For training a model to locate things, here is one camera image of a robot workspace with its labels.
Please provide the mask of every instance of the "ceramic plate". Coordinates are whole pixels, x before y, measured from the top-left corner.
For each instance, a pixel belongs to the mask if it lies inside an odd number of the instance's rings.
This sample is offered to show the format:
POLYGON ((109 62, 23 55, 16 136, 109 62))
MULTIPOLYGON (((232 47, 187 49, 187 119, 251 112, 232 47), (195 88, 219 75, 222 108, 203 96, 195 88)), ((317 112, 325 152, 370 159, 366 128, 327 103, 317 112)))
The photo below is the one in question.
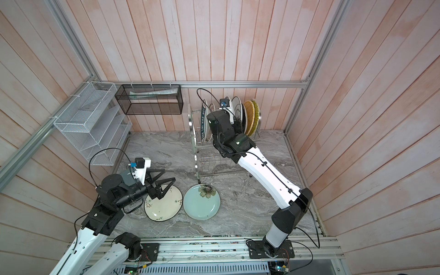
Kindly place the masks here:
POLYGON ((174 217, 182 207, 182 193, 172 185, 162 199, 151 199, 150 196, 145 198, 145 213, 154 221, 165 221, 174 217))
POLYGON ((246 133, 247 130, 247 124, 246 124, 246 120, 247 120, 247 113, 246 113, 246 108, 245 106, 242 104, 242 112, 243 112, 243 120, 242 120, 242 128, 243 128, 243 133, 246 133))
MULTIPOLYGON (((215 111, 216 108, 214 106, 214 103, 211 103, 211 105, 209 106, 209 108, 206 110, 206 116, 208 117, 209 113, 215 111)), ((209 123, 207 121, 205 121, 205 125, 207 126, 205 129, 205 139, 206 141, 210 141, 211 138, 213 137, 213 133, 211 132, 211 128, 209 127, 209 123)))
POLYGON ((242 121, 243 113, 242 113, 242 101, 238 96, 234 96, 232 99, 231 107, 234 110, 234 115, 237 120, 242 121))
POLYGON ((245 132, 245 134, 247 136, 249 136, 249 132, 250 132, 250 130, 252 128, 253 120, 255 118, 255 107, 254 107, 254 104, 252 103, 252 101, 247 100, 245 102, 245 109, 246 109, 246 115, 247 115, 247 118, 246 118, 246 132, 245 132))
POLYGON ((260 107, 258 106, 258 103, 255 101, 255 99, 251 99, 252 103, 253 103, 253 107, 254 107, 254 120, 252 123, 252 128, 248 134, 248 136, 252 136, 255 131, 257 130, 257 126, 258 126, 258 121, 260 120, 260 107))
POLYGON ((205 140, 205 118, 206 118, 206 99, 202 103, 202 112, 200 114, 200 140, 203 142, 205 140))
POLYGON ((220 208, 220 196, 217 190, 207 184, 191 187, 183 198, 183 209, 195 220, 212 218, 220 208))

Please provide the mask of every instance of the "light blue plate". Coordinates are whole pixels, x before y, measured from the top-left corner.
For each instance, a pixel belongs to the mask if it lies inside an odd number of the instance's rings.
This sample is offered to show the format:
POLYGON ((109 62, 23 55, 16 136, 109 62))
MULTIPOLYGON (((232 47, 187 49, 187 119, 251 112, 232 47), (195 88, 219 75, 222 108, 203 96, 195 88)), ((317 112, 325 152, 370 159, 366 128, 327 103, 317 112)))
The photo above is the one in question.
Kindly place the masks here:
POLYGON ((207 184, 191 187, 183 198, 183 209, 195 220, 212 218, 220 208, 220 196, 217 190, 207 184))

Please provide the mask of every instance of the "pink wood paneling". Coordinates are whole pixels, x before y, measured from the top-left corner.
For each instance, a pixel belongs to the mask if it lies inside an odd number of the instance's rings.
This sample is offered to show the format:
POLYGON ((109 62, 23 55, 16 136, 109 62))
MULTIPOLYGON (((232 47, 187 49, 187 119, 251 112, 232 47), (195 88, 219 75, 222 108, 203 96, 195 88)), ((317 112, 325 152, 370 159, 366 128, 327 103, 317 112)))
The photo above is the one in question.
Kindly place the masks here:
MULTIPOLYGON (((75 4, 83 9, 79 1, 75 4)), ((115 13, 114 6, 106 7, 106 12, 115 13)), ((76 11, 82 12, 82 27, 90 24, 84 9, 76 11)), ((111 23, 114 30, 121 29, 120 22, 111 23)), ((73 28, 80 29, 77 23, 73 28)), ((96 36, 87 33, 91 41, 92 35, 96 36)), ((116 45, 125 47, 125 41, 116 45)), ((0 3, 0 48, 0 165, 4 165, 88 78, 88 72, 44 0, 0 3)), ((91 52, 89 45, 85 48, 91 52)), ((92 62, 99 65, 95 56, 92 62)), ((101 66, 98 71, 108 72, 101 66)), ((93 166, 91 172, 97 183, 108 175, 101 166, 93 166)), ((19 267, 22 273, 47 274, 55 266, 75 237, 73 222, 96 200, 92 182, 81 154, 61 133, 50 136, 0 195, 5 272, 17 270, 19 261, 28 263, 19 267)))
MULTIPOLYGON (((94 55, 101 77, 109 81, 139 77, 153 81, 301 80, 309 74, 340 3, 122 0, 104 6, 101 0, 61 2, 73 25, 78 25, 75 31, 81 32, 78 36, 90 49, 88 54, 94 55), (131 50, 123 52, 127 45, 131 50)), ((265 129, 283 129, 299 96, 296 89, 209 90, 218 99, 255 98, 261 103, 265 129)), ((206 92, 201 96, 208 103, 213 101, 206 92)), ((202 105, 193 89, 187 100, 192 109, 202 105)), ((186 114, 131 118, 136 119, 135 131, 188 129, 186 114)))
POLYGON ((353 274, 438 269, 439 13, 353 2, 288 133, 353 274))

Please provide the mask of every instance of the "black mounting plate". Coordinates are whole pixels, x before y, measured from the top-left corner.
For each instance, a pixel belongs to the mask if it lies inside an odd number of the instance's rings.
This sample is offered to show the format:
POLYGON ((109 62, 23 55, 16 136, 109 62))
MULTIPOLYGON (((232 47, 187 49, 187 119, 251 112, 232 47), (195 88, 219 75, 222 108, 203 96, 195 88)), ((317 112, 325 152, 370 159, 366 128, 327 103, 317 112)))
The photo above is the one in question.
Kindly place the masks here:
MULTIPOLYGON (((158 243, 141 243, 142 245, 142 255, 145 255, 145 252, 147 253, 148 258, 155 262, 158 260, 158 253, 159 253, 159 244, 158 243)), ((142 261, 148 261, 148 259, 142 257, 142 261)))
MULTIPOLYGON (((250 242, 253 244, 255 249, 249 248, 249 258, 251 259, 267 259, 269 258, 266 255, 263 248, 263 241, 253 241, 250 242)), ((278 248, 278 255, 275 258, 294 258, 295 253, 293 252, 292 242, 289 240, 284 240, 281 246, 278 248)))

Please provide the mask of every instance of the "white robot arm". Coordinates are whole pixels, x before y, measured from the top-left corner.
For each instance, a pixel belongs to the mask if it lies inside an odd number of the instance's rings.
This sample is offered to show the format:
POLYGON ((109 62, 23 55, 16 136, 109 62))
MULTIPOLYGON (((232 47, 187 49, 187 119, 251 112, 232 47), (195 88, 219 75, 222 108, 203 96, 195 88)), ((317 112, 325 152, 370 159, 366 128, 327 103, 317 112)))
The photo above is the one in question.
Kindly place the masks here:
POLYGON ((300 189, 285 178, 270 164, 255 143, 242 133, 241 121, 234 117, 229 99, 221 99, 220 106, 222 109, 207 116, 214 147, 222 157, 231 158, 251 173, 272 195, 279 207, 272 215, 271 229, 260 244, 264 254, 275 257, 287 235, 307 212, 313 194, 308 188, 300 189))
MULTIPOLYGON (((121 175, 107 176, 96 191, 99 194, 93 208, 87 213, 82 222, 78 236, 72 242, 66 253, 59 260, 50 275, 78 275, 84 269, 92 255, 111 234, 117 223, 124 216, 122 209, 146 194, 152 198, 162 198, 169 187, 162 190, 161 185, 174 183, 175 178, 157 180, 164 170, 148 170, 150 159, 136 158, 136 167, 133 167, 133 183, 127 185, 121 175), (150 172, 160 172, 159 176, 151 177, 150 172), (148 184, 145 183, 146 175, 149 176, 148 184)), ((108 275, 126 260, 137 261, 144 248, 140 238, 125 232, 115 238, 110 250, 84 274, 108 275)))

